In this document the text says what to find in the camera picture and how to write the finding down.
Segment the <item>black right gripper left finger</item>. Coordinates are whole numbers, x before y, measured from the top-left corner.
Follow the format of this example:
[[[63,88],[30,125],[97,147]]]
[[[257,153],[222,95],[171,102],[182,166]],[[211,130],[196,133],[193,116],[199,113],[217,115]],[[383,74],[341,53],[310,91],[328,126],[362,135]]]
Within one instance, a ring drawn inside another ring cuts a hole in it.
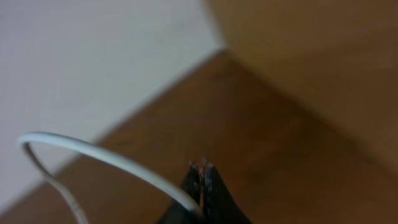
[[[191,162],[180,187],[163,181],[158,188],[172,197],[171,204],[156,221],[157,224],[198,224],[204,221],[200,204],[200,169]]]

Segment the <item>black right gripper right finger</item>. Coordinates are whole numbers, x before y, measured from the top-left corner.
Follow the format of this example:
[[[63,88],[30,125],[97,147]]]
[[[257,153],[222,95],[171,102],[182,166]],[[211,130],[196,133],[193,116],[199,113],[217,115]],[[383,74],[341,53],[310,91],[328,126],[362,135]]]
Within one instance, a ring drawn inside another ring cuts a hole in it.
[[[213,164],[205,168],[203,213],[210,224],[251,224]]]

